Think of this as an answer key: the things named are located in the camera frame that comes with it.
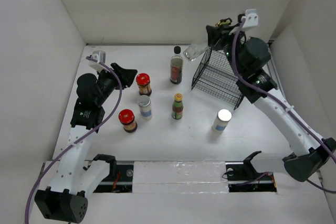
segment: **red lid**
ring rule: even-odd
[[[138,85],[147,85],[150,82],[149,75],[146,73],[140,73],[137,76],[137,84]]]
[[[119,121],[122,124],[129,124],[134,120],[134,114],[131,110],[122,110],[119,113]]]

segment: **black wire basket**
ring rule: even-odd
[[[240,92],[230,63],[223,51],[208,49],[194,74],[191,89],[200,89],[239,107],[244,96]]]

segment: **red label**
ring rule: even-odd
[[[176,68],[176,67],[173,67],[172,68],[172,72],[171,72],[171,79],[172,79],[172,81],[177,81],[178,75],[179,75],[179,69]]]

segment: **jar with red lid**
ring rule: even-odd
[[[128,133],[132,133],[138,128],[138,125],[135,121],[135,116],[131,110],[120,111],[119,121],[124,126],[124,130]]]
[[[139,87],[140,95],[150,96],[152,93],[152,89],[151,89],[151,80],[149,78],[149,75],[146,73],[140,73],[138,74],[136,81]]]

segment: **blue label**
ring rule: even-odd
[[[218,131],[223,131],[225,128],[226,126],[219,126],[219,125],[216,126],[216,130]]]
[[[143,111],[140,111],[141,115],[146,118],[147,116],[150,116],[152,114],[152,111],[147,111],[147,112],[143,112]]]

